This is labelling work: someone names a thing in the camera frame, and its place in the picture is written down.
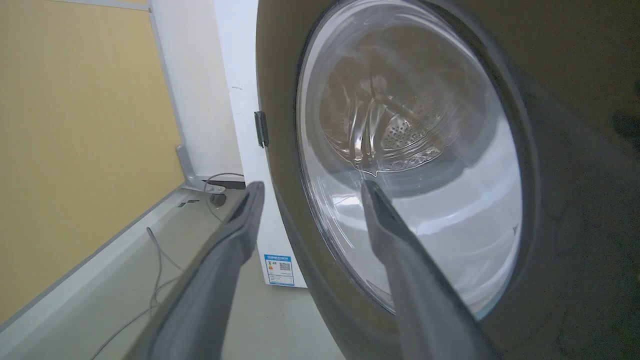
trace gray floor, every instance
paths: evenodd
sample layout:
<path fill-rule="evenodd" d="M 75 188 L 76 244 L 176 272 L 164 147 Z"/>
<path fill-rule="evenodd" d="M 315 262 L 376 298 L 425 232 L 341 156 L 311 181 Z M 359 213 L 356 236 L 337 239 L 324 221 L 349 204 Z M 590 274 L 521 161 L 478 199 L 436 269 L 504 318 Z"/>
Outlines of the gray floor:
<path fill-rule="evenodd" d="M 239 191 L 227 192 L 227 203 L 216 210 L 227 214 Z M 152 227 L 163 250 L 180 266 L 187 266 L 207 237 L 217 228 L 202 193 L 199 202 L 186 204 L 176 214 Z M 148 307 L 157 276 L 157 253 L 147 239 L 78 306 L 68 310 L 46 336 L 33 345 L 26 359 L 90 359 L 123 324 Z M 160 283 L 180 274 L 163 259 Z M 162 301 L 167 288 L 159 294 Z M 121 359 L 144 328 L 148 315 L 132 323 L 96 359 Z M 343 359 L 306 289 L 265 285 L 257 254 L 240 273 L 223 347 L 225 360 Z"/>

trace front-loading washing machine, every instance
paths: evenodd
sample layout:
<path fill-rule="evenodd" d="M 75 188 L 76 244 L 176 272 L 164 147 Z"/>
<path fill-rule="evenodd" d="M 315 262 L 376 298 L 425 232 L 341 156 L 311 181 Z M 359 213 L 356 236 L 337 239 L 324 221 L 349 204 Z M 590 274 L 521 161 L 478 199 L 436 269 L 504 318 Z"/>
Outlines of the front-loading washing machine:
<path fill-rule="evenodd" d="M 453 1 L 241 3 L 216 13 L 265 282 L 309 287 L 348 359 L 402 357 L 363 180 L 505 358 L 640 356 L 636 155 Z"/>

